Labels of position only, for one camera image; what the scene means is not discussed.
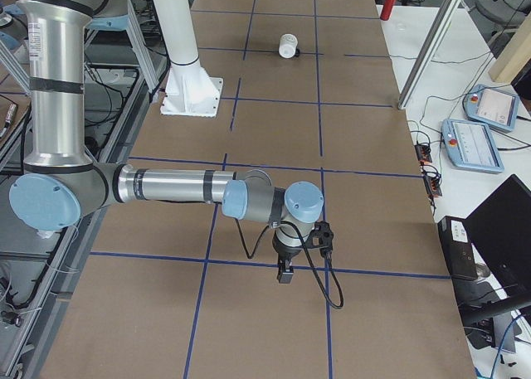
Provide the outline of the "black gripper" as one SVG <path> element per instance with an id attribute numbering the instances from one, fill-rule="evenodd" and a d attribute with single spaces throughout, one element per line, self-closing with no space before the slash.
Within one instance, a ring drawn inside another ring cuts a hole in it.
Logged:
<path id="1" fill-rule="evenodd" d="M 294 269 L 290 262 L 300 253 L 300 247 L 286 245 L 277 236 L 273 237 L 272 245 L 278 255 L 277 281 L 280 284 L 290 284 L 294 276 Z"/>

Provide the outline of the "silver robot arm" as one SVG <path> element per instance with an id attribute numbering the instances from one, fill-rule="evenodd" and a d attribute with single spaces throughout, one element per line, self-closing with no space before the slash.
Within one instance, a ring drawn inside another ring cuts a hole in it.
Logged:
<path id="1" fill-rule="evenodd" d="M 332 232 L 320 220 L 322 192 L 310 182 L 274 187 L 260 171 L 138 169 L 98 163 L 85 152 L 84 35 L 87 27 L 127 27 L 129 0 L 17 0 L 28 20 L 33 147 L 9 201 L 39 231 L 59 231 L 115 203 L 218 204 L 236 221 L 273 229 L 277 279 L 290 282 L 292 259 L 319 249 Z"/>

